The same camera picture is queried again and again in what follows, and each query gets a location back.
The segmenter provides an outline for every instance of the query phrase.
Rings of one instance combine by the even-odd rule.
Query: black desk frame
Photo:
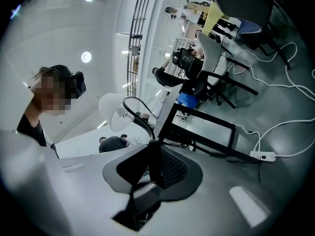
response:
[[[231,135],[229,138],[228,146],[221,145],[221,144],[216,143],[216,142],[214,142],[208,138],[202,137],[200,135],[197,135],[191,131],[188,131],[182,127],[179,127],[179,126],[173,124],[172,123],[173,118],[175,117],[175,114],[178,110],[183,112],[183,113],[187,113],[187,114],[190,114],[192,116],[196,116],[196,117],[202,118],[204,120],[216,123],[220,126],[231,129]],[[216,118],[214,116],[205,114],[203,112],[200,112],[200,111],[197,111],[197,110],[194,110],[194,109],[191,109],[191,108],[181,106],[179,104],[174,103],[174,105],[173,105],[173,107],[172,107],[172,109],[171,109],[171,111],[167,117],[167,120],[164,123],[163,128],[160,131],[158,137],[163,141],[166,134],[168,132],[170,132],[170,130],[172,130],[173,132],[175,132],[177,134],[180,134],[183,137],[190,138],[193,141],[196,141],[196,142],[201,143],[201,144],[203,144],[209,148],[213,148],[219,152],[222,152],[222,153],[226,154],[227,156],[233,156],[233,157],[242,159],[244,161],[247,161],[249,163],[257,163],[257,164],[259,163],[258,159],[232,149],[233,140],[234,140],[235,131],[236,131],[236,125],[234,125],[230,122],[227,122],[225,120],[222,120],[222,119]],[[195,146],[195,147],[197,149],[205,152],[205,153],[213,154],[213,153],[210,153],[206,149],[201,148],[199,146]]]

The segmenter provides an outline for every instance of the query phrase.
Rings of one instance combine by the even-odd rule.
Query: desk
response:
[[[228,156],[233,156],[242,160],[245,160],[247,162],[251,162],[251,163],[259,163],[259,160],[256,158],[253,158],[249,155],[246,155],[244,153],[241,153],[239,151],[236,151],[234,149],[232,149],[232,145],[233,145],[233,140],[234,140],[234,136],[235,136],[235,131],[236,131],[236,125],[227,122],[225,120],[216,118],[214,116],[202,113],[200,111],[191,109],[191,108],[187,108],[185,106],[181,106],[178,105],[175,102],[181,88],[182,88],[183,84],[180,84],[176,87],[173,87],[171,93],[169,94],[158,119],[158,122],[156,124],[156,127],[154,129],[154,135],[155,137],[159,137],[162,141],[164,140],[165,136],[167,134],[169,134],[171,131],[181,135],[183,138],[189,138],[195,142],[198,142],[202,145],[205,145],[209,148],[213,148],[219,152],[222,152]],[[183,113],[187,113],[190,114],[192,116],[196,116],[199,118],[202,118],[204,120],[210,121],[212,123],[215,123],[217,125],[226,127],[231,129],[231,133],[230,133],[230,138],[229,138],[229,142],[228,142],[228,146],[224,146],[221,145],[217,142],[214,142],[208,138],[205,138],[203,136],[197,135],[191,131],[188,131],[182,127],[179,127],[175,124],[172,123],[173,118],[176,114],[177,111],[182,111]],[[207,151],[206,149],[196,146],[197,149],[211,154],[209,151]]]
[[[223,17],[224,19],[229,19],[229,17],[225,16],[219,9],[218,5],[212,1],[210,4],[210,8],[208,11],[206,23],[203,27],[202,33],[206,34],[207,36],[211,32],[213,26],[218,22],[218,20]]]

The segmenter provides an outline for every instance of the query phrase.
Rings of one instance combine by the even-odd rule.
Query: black t-shirt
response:
[[[118,136],[112,136],[110,138],[107,138],[104,142],[102,142],[99,145],[98,152],[109,152],[113,150],[118,150],[121,148],[126,148],[127,141],[118,137]]]
[[[175,87],[184,82],[183,79],[177,78],[168,73],[164,73],[162,67],[156,70],[154,76],[156,77],[157,82],[161,84],[163,87],[164,86]]]
[[[36,127],[32,127],[27,117],[23,115],[22,119],[20,120],[17,131],[30,137],[33,137],[39,143],[39,145],[45,147],[47,146],[44,131],[40,125],[40,122],[38,122],[38,125]]]

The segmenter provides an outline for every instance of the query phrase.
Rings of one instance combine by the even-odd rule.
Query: metal railing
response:
[[[136,96],[137,76],[139,68],[139,59],[141,52],[141,40],[144,21],[148,9],[149,0],[137,0],[134,8],[130,36],[129,53],[127,61],[127,95]]]

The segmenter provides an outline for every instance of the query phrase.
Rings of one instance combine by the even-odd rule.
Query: power strip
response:
[[[267,162],[274,162],[276,160],[276,154],[274,152],[251,151],[250,156]]]

